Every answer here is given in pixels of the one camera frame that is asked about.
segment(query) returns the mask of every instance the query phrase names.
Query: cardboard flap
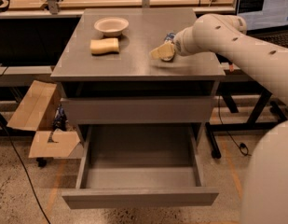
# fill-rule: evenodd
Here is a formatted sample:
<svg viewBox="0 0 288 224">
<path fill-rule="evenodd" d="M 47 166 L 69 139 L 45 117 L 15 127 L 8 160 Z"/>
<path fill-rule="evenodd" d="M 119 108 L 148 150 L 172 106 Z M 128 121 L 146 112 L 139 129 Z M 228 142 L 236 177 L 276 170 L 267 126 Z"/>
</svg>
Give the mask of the cardboard flap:
<svg viewBox="0 0 288 224">
<path fill-rule="evenodd" d="M 77 132 L 38 131 L 35 133 L 29 158 L 66 158 L 79 142 Z"/>
<path fill-rule="evenodd" d="M 60 95 L 56 84 L 34 81 L 7 126 L 13 129 L 37 131 L 45 125 L 50 125 L 47 128 L 51 129 L 58 100 L 60 101 Z"/>
</svg>

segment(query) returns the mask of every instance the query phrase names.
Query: laptop keyboard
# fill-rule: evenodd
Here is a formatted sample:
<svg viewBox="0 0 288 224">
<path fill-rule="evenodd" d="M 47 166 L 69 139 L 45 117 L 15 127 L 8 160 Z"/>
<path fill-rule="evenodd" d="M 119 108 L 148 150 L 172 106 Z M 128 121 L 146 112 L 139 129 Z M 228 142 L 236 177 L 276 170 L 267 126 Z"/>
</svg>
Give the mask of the laptop keyboard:
<svg viewBox="0 0 288 224">
<path fill-rule="evenodd" d="M 274 33 L 274 34 L 268 34 L 268 35 L 260 35 L 257 38 L 288 48 L 288 31 L 285 31 L 283 33 Z"/>
</svg>

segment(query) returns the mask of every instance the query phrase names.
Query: bowl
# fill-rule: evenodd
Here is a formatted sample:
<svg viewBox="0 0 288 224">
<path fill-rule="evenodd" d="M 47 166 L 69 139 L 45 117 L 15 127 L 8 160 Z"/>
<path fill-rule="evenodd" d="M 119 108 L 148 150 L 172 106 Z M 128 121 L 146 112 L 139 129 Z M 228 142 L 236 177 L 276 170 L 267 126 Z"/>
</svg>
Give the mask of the bowl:
<svg viewBox="0 0 288 224">
<path fill-rule="evenodd" d="M 98 31 L 102 32 L 104 36 L 114 37 L 121 35 L 128 25 L 129 23 L 125 19 L 109 17 L 96 21 L 94 27 Z"/>
</svg>

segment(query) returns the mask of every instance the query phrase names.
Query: laptop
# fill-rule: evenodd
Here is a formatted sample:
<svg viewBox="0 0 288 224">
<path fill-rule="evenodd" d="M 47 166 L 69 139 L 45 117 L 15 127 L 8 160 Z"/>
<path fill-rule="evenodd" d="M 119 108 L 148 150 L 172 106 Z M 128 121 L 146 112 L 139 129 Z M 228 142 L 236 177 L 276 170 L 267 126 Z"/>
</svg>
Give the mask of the laptop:
<svg viewBox="0 0 288 224">
<path fill-rule="evenodd" d="M 288 48 L 288 0 L 237 0 L 247 35 Z"/>
</svg>

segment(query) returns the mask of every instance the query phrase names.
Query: speckled floor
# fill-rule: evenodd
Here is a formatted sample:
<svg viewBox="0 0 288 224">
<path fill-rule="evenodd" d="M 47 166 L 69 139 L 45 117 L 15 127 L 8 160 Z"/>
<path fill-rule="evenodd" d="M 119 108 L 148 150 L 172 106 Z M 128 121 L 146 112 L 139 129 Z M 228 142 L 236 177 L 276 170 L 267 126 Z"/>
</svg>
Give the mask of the speckled floor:
<svg viewBox="0 0 288 224">
<path fill-rule="evenodd" d="M 222 108 L 221 115 L 224 122 L 245 120 L 250 110 L 243 107 L 241 111 L 234 115 Z M 261 119 L 273 117 L 267 112 Z M 219 121 L 215 108 L 212 122 Z M 263 134 L 235 133 L 233 137 L 238 143 L 244 142 L 252 153 Z M 71 210 L 62 198 L 63 190 L 75 187 L 80 160 L 48 159 L 47 166 L 39 168 L 35 159 L 28 158 L 32 137 L 13 137 L 12 140 L 28 170 L 36 195 L 50 223 L 239 223 L 242 186 L 250 157 L 243 157 L 228 135 L 216 135 L 222 152 L 220 160 L 212 158 L 205 133 L 199 142 L 199 155 L 207 186 L 217 187 L 220 192 L 212 206 L 90 210 Z M 47 223 L 7 137 L 0 137 L 1 223 Z"/>
</svg>

